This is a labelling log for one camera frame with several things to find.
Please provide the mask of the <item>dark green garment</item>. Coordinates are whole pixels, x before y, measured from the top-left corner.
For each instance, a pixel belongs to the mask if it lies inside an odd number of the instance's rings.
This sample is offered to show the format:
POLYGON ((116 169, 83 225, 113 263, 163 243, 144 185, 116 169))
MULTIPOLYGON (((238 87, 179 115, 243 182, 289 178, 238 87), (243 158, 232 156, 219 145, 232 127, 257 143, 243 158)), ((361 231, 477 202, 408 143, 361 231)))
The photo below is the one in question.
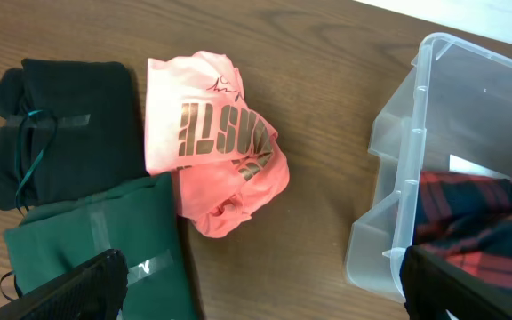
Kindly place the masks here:
POLYGON ((177 229, 172 177, 132 180, 76 201, 39 206, 4 232, 19 289, 28 293, 106 251, 125 256, 125 319, 195 319, 177 229))

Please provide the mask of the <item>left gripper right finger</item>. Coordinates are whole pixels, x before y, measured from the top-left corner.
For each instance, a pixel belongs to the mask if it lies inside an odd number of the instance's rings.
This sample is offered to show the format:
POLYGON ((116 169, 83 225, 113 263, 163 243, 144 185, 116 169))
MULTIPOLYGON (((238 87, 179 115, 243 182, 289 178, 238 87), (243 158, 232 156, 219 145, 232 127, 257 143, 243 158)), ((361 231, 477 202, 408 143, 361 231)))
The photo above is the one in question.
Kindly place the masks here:
POLYGON ((512 320, 512 297, 419 246, 406 249, 400 280, 411 320, 512 320))

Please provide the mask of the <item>pink printed t-shirt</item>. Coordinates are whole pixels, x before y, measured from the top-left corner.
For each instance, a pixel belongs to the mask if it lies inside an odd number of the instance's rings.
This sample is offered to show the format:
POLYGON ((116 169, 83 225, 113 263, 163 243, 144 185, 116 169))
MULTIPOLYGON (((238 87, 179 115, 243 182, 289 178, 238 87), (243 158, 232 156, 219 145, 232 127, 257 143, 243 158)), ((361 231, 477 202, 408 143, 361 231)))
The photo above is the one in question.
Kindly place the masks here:
POLYGON ((179 215, 210 238, 248 221, 290 180, 276 129, 248 107, 224 54, 148 59, 144 134, 148 173, 173 174, 179 215))

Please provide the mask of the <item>clear plastic storage bin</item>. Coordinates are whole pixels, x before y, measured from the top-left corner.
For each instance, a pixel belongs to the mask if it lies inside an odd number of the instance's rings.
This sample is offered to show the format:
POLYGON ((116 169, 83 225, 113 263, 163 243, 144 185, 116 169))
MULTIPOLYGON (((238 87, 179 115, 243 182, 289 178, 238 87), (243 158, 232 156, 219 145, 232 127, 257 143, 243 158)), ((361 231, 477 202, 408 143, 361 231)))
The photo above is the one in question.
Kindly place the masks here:
POLYGON ((449 155, 512 178, 512 59, 446 33, 428 35, 377 115, 369 152, 380 166, 372 208, 353 223, 348 281, 396 302, 412 244, 420 172, 449 172, 449 155))

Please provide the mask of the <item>red navy plaid shirt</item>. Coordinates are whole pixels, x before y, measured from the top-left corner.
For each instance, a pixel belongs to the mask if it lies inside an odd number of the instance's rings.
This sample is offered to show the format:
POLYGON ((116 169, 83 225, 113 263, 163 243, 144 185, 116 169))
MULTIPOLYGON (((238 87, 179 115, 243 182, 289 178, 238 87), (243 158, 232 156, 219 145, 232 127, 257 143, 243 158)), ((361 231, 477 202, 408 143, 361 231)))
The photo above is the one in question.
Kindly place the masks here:
POLYGON ((422 172, 412 242, 512 295, 512 180, 422 172))

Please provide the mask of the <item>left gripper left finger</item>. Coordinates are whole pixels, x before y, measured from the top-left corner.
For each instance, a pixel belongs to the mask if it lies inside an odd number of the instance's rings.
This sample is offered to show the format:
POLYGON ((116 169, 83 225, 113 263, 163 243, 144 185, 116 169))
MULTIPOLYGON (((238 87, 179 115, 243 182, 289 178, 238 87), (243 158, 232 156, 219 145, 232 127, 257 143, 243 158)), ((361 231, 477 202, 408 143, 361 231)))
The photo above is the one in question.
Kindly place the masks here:
POLYGON ((0 307, 0 320, 116 320, 127 293, 125 256, 108 249, 0 307))

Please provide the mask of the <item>black garment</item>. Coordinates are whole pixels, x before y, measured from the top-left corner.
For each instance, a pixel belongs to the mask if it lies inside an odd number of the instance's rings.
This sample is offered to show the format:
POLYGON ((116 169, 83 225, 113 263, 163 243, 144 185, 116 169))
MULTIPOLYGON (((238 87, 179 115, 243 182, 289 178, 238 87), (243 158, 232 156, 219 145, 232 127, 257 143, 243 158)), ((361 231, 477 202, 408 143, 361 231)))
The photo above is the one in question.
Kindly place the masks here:
POLYGON ((0 210, 146 176, 139 100, 119 62, 24 59, 0 79, 0 210))

